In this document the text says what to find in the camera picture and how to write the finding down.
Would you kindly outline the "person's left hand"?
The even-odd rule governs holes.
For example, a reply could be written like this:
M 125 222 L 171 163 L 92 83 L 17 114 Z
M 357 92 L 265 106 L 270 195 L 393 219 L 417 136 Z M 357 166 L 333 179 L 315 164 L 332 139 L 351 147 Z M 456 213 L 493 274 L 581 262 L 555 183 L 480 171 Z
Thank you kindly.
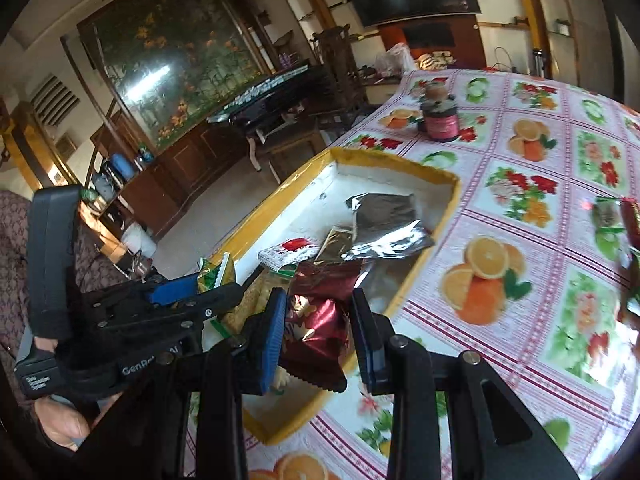
M 116 393 L 105 399 L 98 417 L 93 422 L 89 422 L 76 408 L 48 396 L 35 400 L 34 410 L 47 438 L 66 451 L 76 452 L 79 445 L 121 396 L 121 393 Z

